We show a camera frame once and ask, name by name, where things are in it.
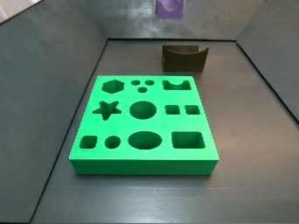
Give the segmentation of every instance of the star-shaped hole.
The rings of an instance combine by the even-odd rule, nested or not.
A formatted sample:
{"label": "star-shaped hole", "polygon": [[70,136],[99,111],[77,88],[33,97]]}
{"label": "star-shaped hole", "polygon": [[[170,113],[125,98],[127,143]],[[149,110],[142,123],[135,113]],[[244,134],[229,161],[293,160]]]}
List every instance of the star-shaped hole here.
{"label": "star-shaped hole", "polygon": [[119,101],[107,103],[102,101],[99,108],[93,111],[93,114],[102,114],[103,120],[106,121],[113,114],[122,114],[122,110],[118,109]]}

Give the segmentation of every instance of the green foam block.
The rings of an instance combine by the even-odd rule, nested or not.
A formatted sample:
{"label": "green foam block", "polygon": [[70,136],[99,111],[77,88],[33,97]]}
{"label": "green foam block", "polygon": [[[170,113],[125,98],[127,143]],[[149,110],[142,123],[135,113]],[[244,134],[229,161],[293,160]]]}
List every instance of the green foam block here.
{"label": "green foam block", "polygon": [[192,76],[99,76],[70,153],[78,174],[212,175],[220,153]]}

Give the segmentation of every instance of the dark brown arch-shaped block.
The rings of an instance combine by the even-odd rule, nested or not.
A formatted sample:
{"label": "dark brown arch-shaped block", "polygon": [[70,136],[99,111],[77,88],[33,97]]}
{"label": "dark brown arch-shaped block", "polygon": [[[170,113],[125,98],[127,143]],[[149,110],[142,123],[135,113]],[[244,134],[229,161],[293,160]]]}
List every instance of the dark brown arch-shaped block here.
{"label": "dark brown arch-shaped block", "polygon": [[210,48],[200,52],[197,45],[163,45],[166,72],[202,72]]}

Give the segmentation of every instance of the rectangular hole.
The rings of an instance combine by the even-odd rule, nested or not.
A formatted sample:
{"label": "rectangular hole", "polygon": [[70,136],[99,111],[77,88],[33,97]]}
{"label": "rectangular hole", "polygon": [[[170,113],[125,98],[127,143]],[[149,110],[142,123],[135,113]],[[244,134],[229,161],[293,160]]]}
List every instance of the rectangular hole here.
{"label": "rectangular hole", "polygon": [[201,113],[200,106],[197,105],[188,105],[185,108],[188,115],[198,115]]}
{"label": "rectangular hole", "polygon": [[94,149],[97,147],[99,138],[97,136],[85,136],[81,139],[79,147],[86,150],[86,149]]}
{"label": "rectangular hole", "polygon": [[165,110],[166,110],[168,115],[180,115],[181,114],[181,108],[178,105],[166,105]]}
{"label": "rectangular hole", "polygon": [[198,131],[176,131],[173,133],[176,149],[204,149],[206,147],[202,133]]}

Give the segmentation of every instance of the metal panel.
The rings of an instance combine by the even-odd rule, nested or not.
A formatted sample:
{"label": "metal panel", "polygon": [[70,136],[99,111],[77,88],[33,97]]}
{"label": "metal panel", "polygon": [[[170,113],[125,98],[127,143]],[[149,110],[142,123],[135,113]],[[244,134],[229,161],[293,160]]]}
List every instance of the metal panel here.
{"label": "metal panel", "polygon": [[94,0],[90,5],[110,38],[236,40],[264,2],[188,1],[184,19],[159,19],[154,0]]}
{"label": "metal panel", "polygon": [[299,121],[298,12],[298,0],[268,0],[238,43]]}
{"label": "metal panel", "polygon": [[[163,71],[163,45],[210,48],[201,91],[221,161],[204,176],[77,175],[69,155],[97,75]],[[34,223],[299,222],[299,131],[236,43],[109,41]]]}
{"label": "metal panel", "polygon": [[0,26],[0,222],[29,222],[107,38],[86,1]]}

